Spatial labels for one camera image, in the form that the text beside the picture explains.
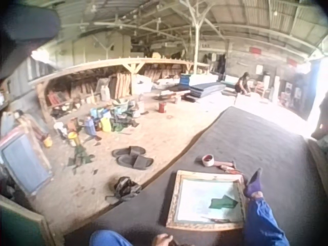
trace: concrete floor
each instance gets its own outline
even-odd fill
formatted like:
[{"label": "concrete floor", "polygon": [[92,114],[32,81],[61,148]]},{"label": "concrete floor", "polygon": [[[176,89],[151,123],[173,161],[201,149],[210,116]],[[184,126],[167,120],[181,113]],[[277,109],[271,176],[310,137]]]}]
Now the concrete floor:
[{"label": "concrete floor", "polygon": [[[53,168],[53,180],[43,187],[31,201],[34,209],[45,216],[50,228],[58,234],[66,234],[91,221],[94,216],[109,210],[117,202],[112,187],[122,176],[130,176],[139,184],[147,184],[160,173],[188,145],[197,134],[206,129],[227,107],[233,105],[235,97],[214,96],[206,104],[182,101],[167,104],[167,112],[157,112],[158,101],[152,99],[154,93],[145,96],[145,109],[149,114],[136,121],[140,125],[129,127],[121,133],[100,132],[101,145],[94,146],[95,140],[84,144],[95,161],[77,169],[67,167],[68,158],[73,156],[73,148],[53,136],[53,146],[45,150]],[[89,109],[81,109],[74,114],[83,116]],[[81,133],[81,140],[87,135]],[[154,164],[146,171],[119,166],[111,152],[130,145],[142,146],[146,156],[154,158]]]}]

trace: red can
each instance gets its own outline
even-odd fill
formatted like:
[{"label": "red can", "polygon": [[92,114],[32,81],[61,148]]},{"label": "red can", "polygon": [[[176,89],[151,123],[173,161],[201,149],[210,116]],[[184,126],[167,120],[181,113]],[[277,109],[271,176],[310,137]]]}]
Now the red can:
[{"label": "red can", "polygon": [[159,113],[166,113],[166,102],[161,101],[158,104],[158,111]]}]

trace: blue pants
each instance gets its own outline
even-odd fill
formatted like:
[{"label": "blue pants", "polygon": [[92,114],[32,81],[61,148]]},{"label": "blue pants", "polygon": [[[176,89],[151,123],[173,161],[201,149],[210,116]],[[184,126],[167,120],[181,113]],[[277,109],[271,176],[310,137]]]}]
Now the blue pants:
[{"label": "blue pants", "polygon": [[[263,198],[250,200],[244,225],[246,246],[289,246],[284,232],[278,227],[272,210]],[[132,246],[113,231],[102,230],[92,234],[90,246]]]}]

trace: yellow container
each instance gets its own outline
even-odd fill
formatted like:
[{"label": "yellow container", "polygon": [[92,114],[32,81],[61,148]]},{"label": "yellow container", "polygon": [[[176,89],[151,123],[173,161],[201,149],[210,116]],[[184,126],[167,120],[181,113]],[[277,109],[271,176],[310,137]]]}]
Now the yellow container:
[{"label": "yellow container", "polygon": [[70,132],[67,135],[67,138],[68,138],[71,146],[74,147],[74,146],[80,145],[80,139],[78,138],[78,135],[76,132]]},{"label": "yellow container", "polygon": [[48,135],[44,140],[43,144],[45,145],[46,148],[50,148],[52,146],[52,139],[50,135]]},{"label": "yellow container", "polygon": [[100,124],[103,132],[110,132],[112,130],[111,123],[108,118],[101,118]]}]

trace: tape roll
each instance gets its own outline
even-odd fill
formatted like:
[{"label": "tape roll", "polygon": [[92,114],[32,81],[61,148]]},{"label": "tape roll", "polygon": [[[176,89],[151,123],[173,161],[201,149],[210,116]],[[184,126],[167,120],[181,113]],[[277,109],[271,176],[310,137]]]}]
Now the tape roll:
[{"label": "tape roll", "polygon": [[213,155],[205,155],[205,156],[203,156],[201,161],[203,162],[203,165],[205,167],[211,167],[214,165],[214,156]]}]

